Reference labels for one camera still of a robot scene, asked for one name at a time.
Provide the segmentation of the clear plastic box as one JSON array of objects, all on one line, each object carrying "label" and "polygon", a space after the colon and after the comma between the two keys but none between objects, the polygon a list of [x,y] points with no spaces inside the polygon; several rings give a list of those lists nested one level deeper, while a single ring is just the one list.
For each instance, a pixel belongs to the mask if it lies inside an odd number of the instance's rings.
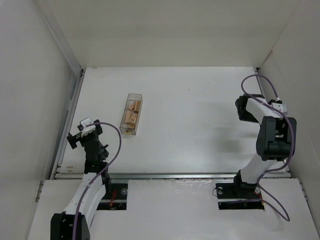
[{"label": "clear plastic box", "polygon": [[129,93],[126,99],[122,119],[120,122],[120,132],[124,135],[136,135],[139,119],[142,111],[143,95]]}]

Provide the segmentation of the small wood cube block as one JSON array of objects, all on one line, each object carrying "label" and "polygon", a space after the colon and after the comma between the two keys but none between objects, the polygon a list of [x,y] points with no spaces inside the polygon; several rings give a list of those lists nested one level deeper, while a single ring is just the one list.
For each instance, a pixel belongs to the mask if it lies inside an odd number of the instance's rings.
[{"label": "small wood cube block", "polygon": [[138,114],[132,113],[129,119],[129,125],[135,126],[137,123],[137,119],[138,119]]}]

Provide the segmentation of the long wood block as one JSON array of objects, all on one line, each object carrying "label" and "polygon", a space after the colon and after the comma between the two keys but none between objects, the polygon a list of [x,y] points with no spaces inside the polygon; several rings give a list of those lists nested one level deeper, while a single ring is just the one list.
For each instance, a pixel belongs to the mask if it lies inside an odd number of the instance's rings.
[{"label": "long wood block", "polygon": [[124,123],[125,123],[125,124],[129,124],[129,123],[130,123],[131,114],[132,114],[132,111],[131,111],[131,110],[127,110],[127,111],[126,111],[125,119],[124,119]]}]

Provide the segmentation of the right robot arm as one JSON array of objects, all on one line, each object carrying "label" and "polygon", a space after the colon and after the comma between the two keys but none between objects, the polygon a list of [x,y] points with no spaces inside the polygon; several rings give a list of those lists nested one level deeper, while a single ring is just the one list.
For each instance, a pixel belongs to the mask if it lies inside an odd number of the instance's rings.
[{"label": "right robot arm", "polygon": [[277,162],[289,157],[292,140],[296,139],[297,121],[293,117],[285,120],[286,105],[280,99],[269,102],[260,94],[253,97],[239,96],[235,101],[241,121],[258,123],[260,126],[250,162],[239,170],[233,179],[233,191],[238,198],[250,198],[257,188],[258,178]]}]

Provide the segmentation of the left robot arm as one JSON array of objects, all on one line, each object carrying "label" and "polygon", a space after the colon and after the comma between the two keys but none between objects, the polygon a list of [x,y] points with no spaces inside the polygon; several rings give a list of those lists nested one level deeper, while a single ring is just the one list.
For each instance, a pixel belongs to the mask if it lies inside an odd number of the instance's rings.
[{"label": "left robot arm", "polygon": [[77,143],[84,148],[85,163],[81,183],[73,198],[61,213],[50,220],[51,240],[89,240],[90,226],[100,203],[106,194],[108,145],[103,145],[99,135],[103,133],[98,120],[86,118],[77,126],[79,133],[68,134],[72,149]]}]

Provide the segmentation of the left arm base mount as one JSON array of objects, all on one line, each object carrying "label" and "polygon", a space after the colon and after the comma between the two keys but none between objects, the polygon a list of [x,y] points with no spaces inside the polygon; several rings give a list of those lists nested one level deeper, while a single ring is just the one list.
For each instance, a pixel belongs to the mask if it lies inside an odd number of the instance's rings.
[{"label": "left arm base mount", "polygon": [[127,209],[128,184],[112,183],[98,204],[98,211],[124,211]]}]

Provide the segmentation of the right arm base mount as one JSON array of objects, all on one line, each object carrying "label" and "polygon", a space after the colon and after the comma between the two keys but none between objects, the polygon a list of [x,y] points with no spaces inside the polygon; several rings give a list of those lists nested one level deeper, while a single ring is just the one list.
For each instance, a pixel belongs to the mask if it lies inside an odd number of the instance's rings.
[{"label": "right arm base mount", "polygon": [[219,210],[264,210],[257,184],[218,182],[215,184]]}]

